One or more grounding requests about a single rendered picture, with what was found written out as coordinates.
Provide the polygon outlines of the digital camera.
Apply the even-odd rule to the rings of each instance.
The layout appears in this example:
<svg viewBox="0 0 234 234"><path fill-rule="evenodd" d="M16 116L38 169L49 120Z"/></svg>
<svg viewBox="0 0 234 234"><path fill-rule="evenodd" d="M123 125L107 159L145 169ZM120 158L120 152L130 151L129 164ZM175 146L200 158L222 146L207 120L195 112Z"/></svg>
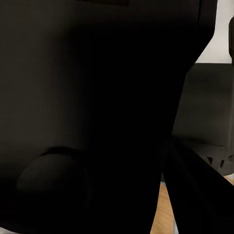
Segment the digital camera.
<svg viewBox="0 0 234 234"><path fill-rule="evenodd" d="M150 234L186 73L217 0L0 0L0 227Z"/></svg>

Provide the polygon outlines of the camera tripod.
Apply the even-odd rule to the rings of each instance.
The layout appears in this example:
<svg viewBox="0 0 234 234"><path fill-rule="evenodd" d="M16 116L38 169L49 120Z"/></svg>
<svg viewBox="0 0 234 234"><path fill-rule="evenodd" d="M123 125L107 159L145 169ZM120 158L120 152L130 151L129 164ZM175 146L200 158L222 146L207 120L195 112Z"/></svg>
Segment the camera tripod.
<svg viewBox="0 0 234 234"><path fill-rule="evenodd" d="M231 63L194 63L186 73L172 134L234 181L234 17ZM163 172L161 184L166 187ZM174 234L179 234L176 220Z"/></svg>

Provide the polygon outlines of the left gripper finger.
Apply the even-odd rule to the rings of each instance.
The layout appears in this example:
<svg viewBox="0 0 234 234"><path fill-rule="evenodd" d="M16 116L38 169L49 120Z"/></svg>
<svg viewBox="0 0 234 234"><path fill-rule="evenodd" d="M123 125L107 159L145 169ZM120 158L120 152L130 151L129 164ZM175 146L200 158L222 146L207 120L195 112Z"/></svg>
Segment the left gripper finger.
<svg viewBox="0 0 234 234"><path fill-rule="evenodd" d="M174 134L162 172L179 234L234 234L234 185Z"/></svg>

